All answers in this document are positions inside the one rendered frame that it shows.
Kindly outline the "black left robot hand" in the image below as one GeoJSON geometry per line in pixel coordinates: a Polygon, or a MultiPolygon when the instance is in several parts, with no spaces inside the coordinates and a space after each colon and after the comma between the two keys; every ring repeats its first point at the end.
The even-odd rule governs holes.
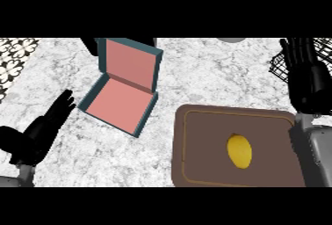
{"type": "Polygon", "coordinates": [[[12,155],[10,164],[35,166],[43,161],[75,107],[71,94],[71,90],[62,92],[46,114],[34,119],[23,132],[0,126],[0,149],[12,155]]]}

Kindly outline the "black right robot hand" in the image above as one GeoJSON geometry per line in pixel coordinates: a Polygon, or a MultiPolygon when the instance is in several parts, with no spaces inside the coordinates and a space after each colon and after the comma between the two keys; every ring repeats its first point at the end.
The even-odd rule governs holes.
{"type": "Polygon", "coordinates": [[[311,38],[280,39],[291,104],[304,114],[332,115],[332,76],[311,38]]]}

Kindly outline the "brown tray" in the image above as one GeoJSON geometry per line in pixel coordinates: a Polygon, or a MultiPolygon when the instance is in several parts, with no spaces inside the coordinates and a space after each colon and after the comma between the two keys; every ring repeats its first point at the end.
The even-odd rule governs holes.
{"type": "Polygon", "coordinates": [[[285,111],[181,105],[174,124],[174,186],[302,187],[285,111]]]}

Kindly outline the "yellow lemon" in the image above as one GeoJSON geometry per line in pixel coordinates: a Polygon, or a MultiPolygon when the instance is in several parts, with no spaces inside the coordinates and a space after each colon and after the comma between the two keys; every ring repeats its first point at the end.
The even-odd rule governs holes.
{"type": "Polygon", "coordinates": [[[252,146],[239,134],[233,134],[227,140],[227,153],[234,166],[246,169],[252,162],[252,146]]]}

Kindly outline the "black and white patterned mat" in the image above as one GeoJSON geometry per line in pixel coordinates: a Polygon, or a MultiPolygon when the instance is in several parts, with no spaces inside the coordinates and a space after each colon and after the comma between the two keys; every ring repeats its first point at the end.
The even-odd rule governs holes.
{"type": "Polygon", "coordinates": [[[0,38],[0,103],[37,50],[38,42],[40,38],[0,38]]]}

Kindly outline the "open teal and pink box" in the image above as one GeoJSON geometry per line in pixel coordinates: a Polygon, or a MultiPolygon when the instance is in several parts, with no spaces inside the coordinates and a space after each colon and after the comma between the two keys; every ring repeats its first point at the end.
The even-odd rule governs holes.
{"type": "Polygon", "coordinates": [[[127,38],[99,38],[97,48],[102,76],[78,108],[137,137],[158,100],[155,89],[164,50],[127,38]]]}

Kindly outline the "black object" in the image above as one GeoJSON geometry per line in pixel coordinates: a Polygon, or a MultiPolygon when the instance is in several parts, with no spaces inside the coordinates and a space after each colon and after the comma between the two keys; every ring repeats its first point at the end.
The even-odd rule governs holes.
{"type": "Polygon", "coordinates": [[[97,42],[94,40],[94,38],[81,38],[81,42],[85,46],[85,48],[88,49],[90,53],[93,56],[97,56],[97,42]]]}

